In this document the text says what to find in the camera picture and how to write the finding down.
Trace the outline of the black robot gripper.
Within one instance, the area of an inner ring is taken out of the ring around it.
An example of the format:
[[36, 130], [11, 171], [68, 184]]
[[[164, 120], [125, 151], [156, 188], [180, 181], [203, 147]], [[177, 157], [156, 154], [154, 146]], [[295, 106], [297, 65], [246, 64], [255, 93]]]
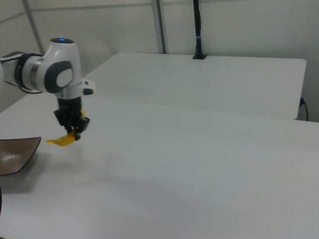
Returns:
[[74, 138], [78, 141], [81, 138], [81, 133], [86, 130], [90, 119], [83, 116], [81, 97], [73, 99], [57, 99], [58, 109], [54, 114], [61, 126], [63, 126], [67, 133], [74, 130]]

